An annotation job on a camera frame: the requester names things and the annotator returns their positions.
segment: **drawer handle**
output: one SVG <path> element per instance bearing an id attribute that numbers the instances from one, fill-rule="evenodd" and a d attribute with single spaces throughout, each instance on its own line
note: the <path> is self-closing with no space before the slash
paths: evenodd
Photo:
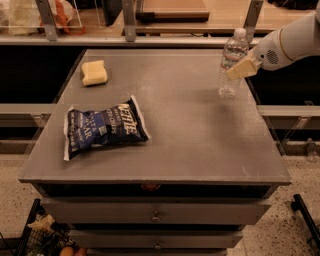
<path id="1" fill-rule="evenodd" d="M 151 218 L 152 222 L 159 222 L 161 218 L 159 217 L 159 213 L 157 211 L 154 211 L 153 216 Z"/>
<path id="2" fill-rule="evenodd" d="M 156 250 L 161 250 L 162 249 L 159 241 L 156 242 L 156 245 L 154 246 L 154 249 L 156 249 Z"/>

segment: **yellow sponge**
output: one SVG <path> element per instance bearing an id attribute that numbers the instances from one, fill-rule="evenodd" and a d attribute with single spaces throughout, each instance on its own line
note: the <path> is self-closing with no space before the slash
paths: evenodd
<path id="1" fill-rule="evenodd" d="M 249 77 L 257 74 L 258 67 L 250 58 L 243 58 L 234 67 L 227 70 L 226 74 L 230 80 Z"/>
<path id="2" fill-rule="evenodd" d="M 82 83 L 84 86 L 103 84 L 108 81 L 107 71 L 104 68 L 104 61 L 91 61 L 82 64 L 82 73 L 84 78 Z"/>

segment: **bottle cap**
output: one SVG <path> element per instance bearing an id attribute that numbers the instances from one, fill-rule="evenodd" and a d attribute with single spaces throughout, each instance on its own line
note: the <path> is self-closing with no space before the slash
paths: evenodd
<path id="1" fill-rule="evenodd" d="M 234 31 L 235 38 L 244 38 L 246 36 L 247 31 L 244 28 L 236 28 Z"/>

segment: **table surface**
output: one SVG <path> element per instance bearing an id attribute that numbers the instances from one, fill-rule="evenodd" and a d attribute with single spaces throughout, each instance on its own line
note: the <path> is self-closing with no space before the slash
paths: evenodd
<path id="1" fill-rule="evenodd" d="M 109 81 L 85 88 L 76 68 L 19 177 L 67 184 L 289 184 L 290 175 L 255 101 L 242 84 L 217 93 L 221 50 L 87 50 L 105 61 Z M 63 160 L 71 106 L 104 110 L 135 95 L 152 139 L 106 146 Z"/>

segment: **sponge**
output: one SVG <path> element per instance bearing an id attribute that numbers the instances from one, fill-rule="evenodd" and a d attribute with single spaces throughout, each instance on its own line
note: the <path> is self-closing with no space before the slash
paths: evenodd
<path id="1" fill-rule="evenodd" d="M 84 86 L 104 84 L 108 81 L 108 75 L 104 68 L 103 60 L 85 62 L 82 64 L 81 69 L 84 75 L 84 78 L 82 79 Z"/>

